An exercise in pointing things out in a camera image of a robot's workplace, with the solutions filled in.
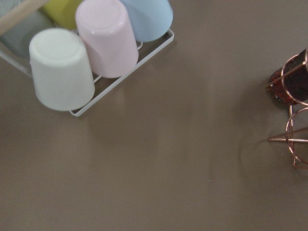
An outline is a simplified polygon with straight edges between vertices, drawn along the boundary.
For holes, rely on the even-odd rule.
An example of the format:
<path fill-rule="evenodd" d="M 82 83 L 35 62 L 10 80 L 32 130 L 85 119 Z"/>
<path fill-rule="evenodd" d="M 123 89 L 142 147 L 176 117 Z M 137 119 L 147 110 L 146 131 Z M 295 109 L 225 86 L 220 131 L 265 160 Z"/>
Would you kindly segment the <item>tea bottle white cap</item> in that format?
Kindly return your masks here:
<path fill-rule="evenodd" d="M 267 89 L 284 104 L 308 104 L 308 50 L 291 57 L 269 78 Z"/>

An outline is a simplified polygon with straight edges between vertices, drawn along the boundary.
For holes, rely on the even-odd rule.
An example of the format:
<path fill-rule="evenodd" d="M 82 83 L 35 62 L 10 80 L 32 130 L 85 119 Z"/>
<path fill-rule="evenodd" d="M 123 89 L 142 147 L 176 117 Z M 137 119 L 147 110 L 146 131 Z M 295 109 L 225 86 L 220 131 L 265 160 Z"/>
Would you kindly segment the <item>copper wire bottle basket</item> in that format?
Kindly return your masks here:
<path fill-rule="evenodd" d="M 308 112 L 308 105 L 302 105 L 300 103 L 295 104 L 295 105 L 290 105 L 290 104 L 284 104 L 284 105 L 288 106 L 288 116 L 289 116 L 286 122 L 286 125 L 285 125 L 284 132 L 279 135 L 268 137 L 267 140 L 273 141 L 273 142 L 285 142 L 288 146 L 288 150 L 293 159 L 292 160 L 293 167 L 298 168 L 298 169 L 307 169 L 308 168 L 308 158 L 301 157 L 295 151 L 295 145 L 297 143 L 304 144 L 308 142 L 307 138 L 297 138 L 296 137 L 299 133 L 306 133 L 308 131 L 308 128 L 305 127 L 305 128 L 295 129 L 294 121 L 296 117 L 301 116 L 303 113 Z"/>

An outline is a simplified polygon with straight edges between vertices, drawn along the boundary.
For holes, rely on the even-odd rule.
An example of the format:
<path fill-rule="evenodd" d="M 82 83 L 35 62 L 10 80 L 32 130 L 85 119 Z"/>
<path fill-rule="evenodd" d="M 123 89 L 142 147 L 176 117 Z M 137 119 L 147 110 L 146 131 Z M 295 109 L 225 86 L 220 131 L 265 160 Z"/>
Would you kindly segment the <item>blue plastic cup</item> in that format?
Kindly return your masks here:
<path fill-rule="evenodd" d="M 129 14 L 135 39 L 151 42 L 171 27 L 173 10 L 168 0 L 123 0 Z"/>

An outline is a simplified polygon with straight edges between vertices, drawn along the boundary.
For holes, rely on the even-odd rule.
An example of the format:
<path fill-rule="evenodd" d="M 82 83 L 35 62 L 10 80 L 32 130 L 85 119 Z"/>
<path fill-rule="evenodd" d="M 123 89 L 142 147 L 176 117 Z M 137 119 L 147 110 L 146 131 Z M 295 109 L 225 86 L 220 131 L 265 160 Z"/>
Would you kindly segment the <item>white plastic cup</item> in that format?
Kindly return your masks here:
<path fill-rule="evenodd" d="M 92 71 L 81 38 L 50 28 L 37 33 L 29 45 L 30 65 L 38 100 L 56 111 L 72 111 L 94 96 Z"/>

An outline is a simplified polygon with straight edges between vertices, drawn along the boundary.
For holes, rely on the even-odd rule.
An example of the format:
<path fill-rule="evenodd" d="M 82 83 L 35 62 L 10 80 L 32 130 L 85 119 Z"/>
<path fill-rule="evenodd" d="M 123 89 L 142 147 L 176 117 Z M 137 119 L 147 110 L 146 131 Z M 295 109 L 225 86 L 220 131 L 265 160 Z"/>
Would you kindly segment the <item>pink plastic cup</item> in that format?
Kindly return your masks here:
<path fill-rule="evenodd" d="M 139 52 L 121 1 L 82 1 L 76 11 L 76 24 L 95 74 L 117 78 L 135 67 Z"/>

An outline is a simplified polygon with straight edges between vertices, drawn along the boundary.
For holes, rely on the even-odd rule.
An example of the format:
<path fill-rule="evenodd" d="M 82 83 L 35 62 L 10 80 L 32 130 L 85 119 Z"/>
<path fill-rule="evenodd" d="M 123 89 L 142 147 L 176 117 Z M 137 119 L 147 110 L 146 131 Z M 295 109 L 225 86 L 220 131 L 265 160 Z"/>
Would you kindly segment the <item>yellow plastic cup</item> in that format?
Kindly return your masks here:
<path fill-rule="evenodd" d="M 50 0 L 41 9 L 57 26 L 75 30 L 75 14 L 81 2 L 82 0 Z"/>

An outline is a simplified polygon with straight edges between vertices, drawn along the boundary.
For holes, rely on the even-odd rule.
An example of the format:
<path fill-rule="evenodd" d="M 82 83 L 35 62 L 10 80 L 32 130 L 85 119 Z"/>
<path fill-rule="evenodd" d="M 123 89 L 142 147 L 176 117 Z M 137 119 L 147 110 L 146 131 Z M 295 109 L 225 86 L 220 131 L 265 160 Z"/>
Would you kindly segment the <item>grey plastic cup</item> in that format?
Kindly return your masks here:
<path fill-rule="evenodd" d="M 32 38 L 44 29 L 54 28 L 55 24 L 42 12 L 35 11 L 0 37 L 10 51 L 22 58 L 29 58 L 29 44 Z"/>

